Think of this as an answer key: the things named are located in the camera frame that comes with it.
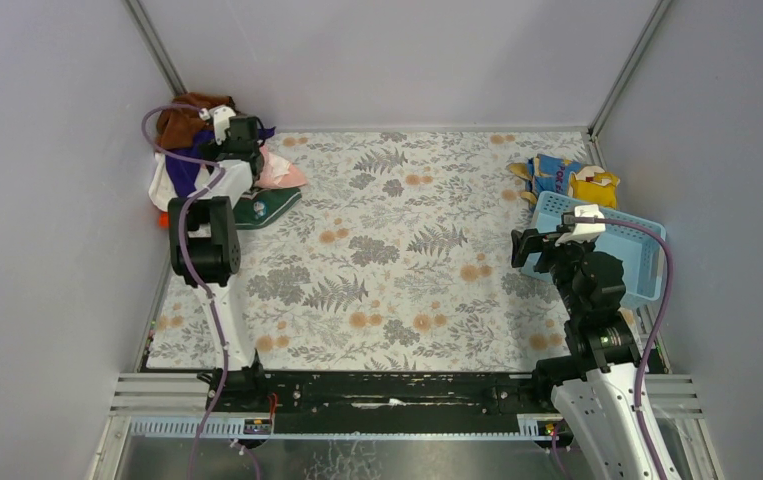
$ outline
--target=floral tablecloth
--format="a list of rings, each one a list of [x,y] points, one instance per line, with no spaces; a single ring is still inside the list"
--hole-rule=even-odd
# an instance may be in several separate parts
[[[584,161],[580,133],[293,133],[267,145],[309,180],[241,231],[245,322],[268,369],[530,371],[566,353],[554,288],[510,267],[529,221],[507,165]],[[217,365],[201,308],[169,281],[149,368]]]

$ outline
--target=brown cloth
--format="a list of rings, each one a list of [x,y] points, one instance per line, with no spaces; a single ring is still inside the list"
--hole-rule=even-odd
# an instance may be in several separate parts
[[[204,95],[201,93],[185,93],[173,98],[172,103],[183,103],[208,109],[218,107],[219,105],[228,105],[234,108],[234,100],[231,97]],[[157,133],[159,134],[157,144],[168,150],[189,148],[193,146],[193,136],[205,128],[212,127],[199,118],[198,112],[195,110],[164,110],[157,117]]]

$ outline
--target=white wall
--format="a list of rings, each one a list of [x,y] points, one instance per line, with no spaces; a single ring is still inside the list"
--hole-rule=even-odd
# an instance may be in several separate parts
[[[605,128],[622,199],[675,250],[670,358],[728,478],[763,478],[763,2],[675,2]]]
[[[588,125],[655,0],[146,0],[190,90],[271,125]]]
[[[0,479],[83,478],[166,256],[120,1],[0,1]]]

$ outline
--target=blue plastic basket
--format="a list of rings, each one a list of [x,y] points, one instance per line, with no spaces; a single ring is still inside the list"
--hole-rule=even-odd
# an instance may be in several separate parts
[[[578,205],[584,205],[581,200],[576,200],[553,192],[543,192],[537,200],[537,208],[531,217],[529,228],[536,228],[541,233],[553,232],[561,223],[561,214],[572,210]],[[627,213],[601,208],[605,218],[625,220],[648,227],[666,238],[667,231],[655,222],[628,215]],[[626,227],[608,225],[605,233],[596,240],[596,250],[607,252],[622,260],[625,271],[625,296],[622,297],[622,306],[630,309],[658,299],[661,294],[662,267],[660,257],[661,247],[648,235]],[[522,273],[547,282],[552,281],[547,273],[535,273],[534,265],[540,259],[540,254],[533,254],[522,267]]]

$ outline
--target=green cloth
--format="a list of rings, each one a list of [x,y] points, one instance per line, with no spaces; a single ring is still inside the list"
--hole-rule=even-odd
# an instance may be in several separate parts
[[[277,190],[254,189],[243,194],[234,206],[237,230],[256,230],[271,225],[301,198],[298,187]]]

